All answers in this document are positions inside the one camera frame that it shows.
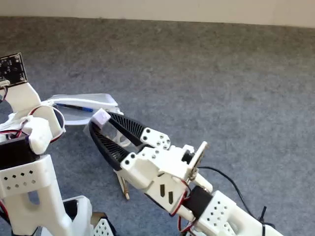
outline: red wire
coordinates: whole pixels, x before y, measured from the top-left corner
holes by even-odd
[[[3,212],[5,213],[5,215],[6,215],[7,217],[9,217],[8,211],[5,209],[5,206],[4,206],[4,204],[2,203],[2,201],[0,201],[0,207],[1,207],[1,209],[3,210]]]
[[[182,218],[180,216],[178,216],[178,221],[177,221],[177,227],[178,227],[178,230],[181,232],[181,233],[185,233],[185,232],[188,232],[190,231],[190,229],[193,227],[193,225],[195,224],[196,220],[193,220],[190,224],[188,224],[184,229],[182,229]]]
[[[179,204],[177,205],[177,207],[175,208],[175,210],[173,211],[173,213],[170,214],[171,217],[173,217],[174,215],[176,215],[176,213],[178,212],[179,208],[181,207],[181,205],[183,204],[183,201],[185,200],[185,197],[187,195],[187,191],[185,191],[182,195],[181,200],[179,201]]]

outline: cable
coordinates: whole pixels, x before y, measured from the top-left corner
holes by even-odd
[[[252,212],[250,211],[250,209],[248,208],[247,204],[245,203],[244,197],[243,197],[240,189],[237,187],[236,183],[234,182],[234,180],[232,180],[229,176],[227,176],[225,173],[223,173],[222,171],[220,171],[220,170],[218,170],[216,168],[213,168],[213,167],[210,167],[210,166],[200,166],[198,168],[199,169],[213,170],[215,172],[218,172],[220,175],[222,175],[226,179],[228,179],[233,184],[233,186],[234,186],[238,196],[240,197],[240,199],[241,199],[241,201],[242,201],[246,211],[248,212],[248,214],[251,215],[251,217],[255,218],[254,215],[252,214]],[[269,225],[269,226],[271,226],[274,229],[276,228],[274,224],[265,222],[264,215],[265,215],[266,209],[267,209],[267,207],[264,206],[264,208],[262,210],[262,213],[261,213],[261,216],[257,219],[262,224],[262,236],[266,236],[265,225]]]
[[[33,110],[31,110],[29,113],[28,113],[28,116],[30,115],[33,115],[35,113],[36,110],[38,110],[39,108],[41,107],[49,107],[51,109],[53,109],[54,111],[56,111],[62,118],[63,120],[63,124],[62,124],[62,128],[61,128],[61,131],[59,132],[58,135],[56,135],[55,137],[52,138],[52,140],[50,141],[50,143],[53,143],[54,141],[56,141],[58,138],[60,138],[60,136],[64,133],[64,127],[65,127],[65,119],[64,119],[64,116],[63,114],[61,113],[61,111],[59,111],[57,108],[55,107],[52,107],[52,106],[48,106],[48,105],[39,105],[38,107],[35,107]]]
[[[198,167],[199,169],[208,169],[208,170],[213,170],[215,172],[218,172],[220,175],[222,175],[223,177],[225,177],[228,181],[231,182],[231,184],[234,186],[238,196],[240,197],[246,211],[248,212],[249,215],[251,215],[251,217],[255,218],[254,215],[252,214],[252,212],[250,211],[250,209],[248,208],[247,204],[245,203],[245,199],[240,191],[240,189],[237,187],[236,183],[234,182],[234,180],[232,180],[229,176],[227,176],[225,173],[223,173],[222,171],[216,169],[216,168],[213,168],[213,167],[210,167],[210,166],[200,166]]]
[[[0,201],[0,208],[2,209],[2,211],[0,211],[0,217],[5,220],[9,225],[11,225],[10,220],[9,220],[9,215],[7,210],[5,209],[4,204],[2,203],[2,201]]]
[[[5,98],[6,98],[7,94],[8,94],[8,88],[7,87],[3,87],[3,89],[4,89],[4,95],[2,96],[2,99],[0,100],[0,103],[2,103],[5,100]]]
[[[178,221],[177,221],[177,228],[179,230],[179,232],[181,233],[185,233],[190,231],[190,229],[193,227],[193,225],[196,223],[196,219],[194,219],[193,221],[191,221],[190,224],[188,224],[185,228],[182,229],[182,218],[180,216],[178,216]]]

